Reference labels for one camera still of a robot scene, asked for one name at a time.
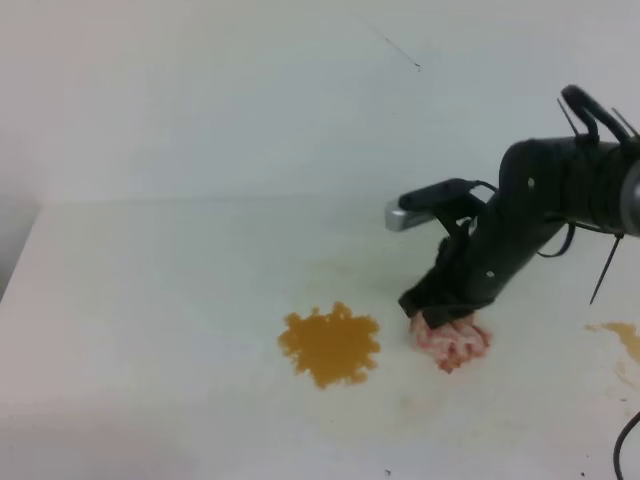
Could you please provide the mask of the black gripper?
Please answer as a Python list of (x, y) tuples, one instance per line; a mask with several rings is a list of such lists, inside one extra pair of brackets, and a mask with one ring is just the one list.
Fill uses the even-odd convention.
[(594, 224), (591, 194), (608, 146), (574, 138), (530, 139), (504, 154), (498, 187), (477, 216), (447, 230), (433, 267), (398, 304), (432, 330), (495, 300), (565, 224)]

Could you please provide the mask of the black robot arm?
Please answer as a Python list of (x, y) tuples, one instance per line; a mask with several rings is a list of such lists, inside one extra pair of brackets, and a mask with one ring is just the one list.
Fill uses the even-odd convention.
[(434, 265), (399, 299), (408, 317), (438, 328), (492, 304), (565, 225), (639, 234), (639, 143), (530, 139), (503, 156), (488, 201), (479, 181), (453, 178), (404, 194), (400, 208), (448, 232)]

